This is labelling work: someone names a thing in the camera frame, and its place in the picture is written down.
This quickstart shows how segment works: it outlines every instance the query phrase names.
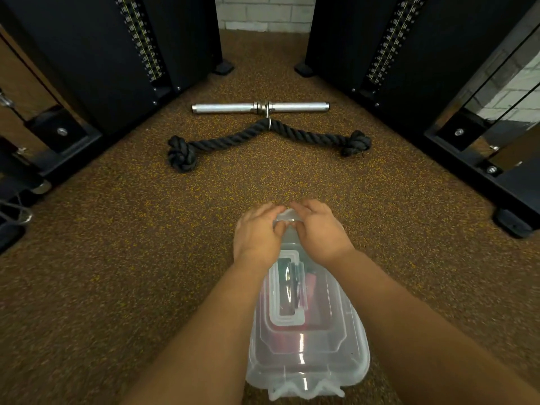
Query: hand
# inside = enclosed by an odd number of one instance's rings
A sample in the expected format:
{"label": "hand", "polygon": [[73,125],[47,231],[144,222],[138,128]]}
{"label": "hand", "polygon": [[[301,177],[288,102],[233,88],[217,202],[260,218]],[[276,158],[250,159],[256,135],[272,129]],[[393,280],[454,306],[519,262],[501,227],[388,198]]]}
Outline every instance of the hand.
{"label": "hand", "polygon": [[302,218],[293,226],[298,232],[304,250],[316,263],[328,266],[348,251],[354,250],[341,223],[330,208],[318,200],[291,202],[291,207]]}
{"label": "hand", "polygon": [[268,270],[278,259],[281,238],[289,222],[280,221],[275,227],[273,222],[285,206],[273,203],[263,204],[259,208],[247,211],[238,221],[234,232],[234,261],[249,261]]}

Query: metal handle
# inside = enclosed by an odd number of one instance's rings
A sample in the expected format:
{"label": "metal handle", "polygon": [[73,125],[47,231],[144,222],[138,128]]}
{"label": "metal handle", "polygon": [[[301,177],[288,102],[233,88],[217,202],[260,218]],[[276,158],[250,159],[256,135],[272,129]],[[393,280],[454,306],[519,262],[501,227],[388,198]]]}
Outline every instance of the metal handle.
{"label": "metal handle", "polygon": [[327,112],[330,102],[194,103],[193,113]]}

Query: rope knot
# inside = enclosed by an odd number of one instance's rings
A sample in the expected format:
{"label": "rope knot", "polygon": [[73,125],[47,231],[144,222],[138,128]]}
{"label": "rope knot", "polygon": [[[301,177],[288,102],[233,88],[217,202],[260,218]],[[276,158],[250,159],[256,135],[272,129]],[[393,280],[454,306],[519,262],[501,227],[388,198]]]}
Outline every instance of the rope knot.
{"label": "rope knot", "polygon": [[371,148],[371,139],[365,136],[363,132],[355,130],[347,140],[345,146],[343,146],[343,149],[341,149],[341,156],[351,156],[369,148]]}
{"label": "rope knot", "polygon": [[195,148],[179,136],[172,136],[168,141],[171,149],[168,151],[168,161],[173,168],[181,173],[189,172],[197,166]]}

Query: forearm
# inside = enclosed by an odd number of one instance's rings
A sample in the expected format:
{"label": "forearm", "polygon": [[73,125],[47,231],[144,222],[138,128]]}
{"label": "forearm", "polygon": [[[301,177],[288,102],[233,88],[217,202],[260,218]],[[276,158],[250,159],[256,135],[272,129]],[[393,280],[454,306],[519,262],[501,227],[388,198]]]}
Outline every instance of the forearm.
{"label": "forearm", "polygon": [[125,405],[240,403],[253,312],[265,275],[249,262],[227,270]]}
{"label": "forearm", "polygon": [[537,403],[538,393],[363,253],[329,267],[406,403]]}

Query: gym floor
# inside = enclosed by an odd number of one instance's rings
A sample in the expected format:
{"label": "gym floor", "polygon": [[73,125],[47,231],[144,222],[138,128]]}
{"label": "gym floor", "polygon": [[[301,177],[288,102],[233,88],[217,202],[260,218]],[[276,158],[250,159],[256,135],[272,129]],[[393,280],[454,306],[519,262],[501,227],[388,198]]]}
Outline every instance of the gym floor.
{"label": "gym floor", "polygon": [[[232,262],[233,228],[254,204],[317,197],[355,246],[540,389],[540,237],[515,240],[493,205],[342,93],[293,65],[306,34],[223,32],[236,69],[183,93],[35,205],[0,256],[2,403],[111,403],[178,332]],[[179,174],[167,139],[223,136],[255,115],[193,115],[195,102],[330,101],[276,114],[293,127],[373,139],[365,156],[273,133],[201,156]],[[376,356],[346,397],[399,403]],[[245,403],[267,403],[246,385]],[[301,403],[283,399],[277,403]]]}

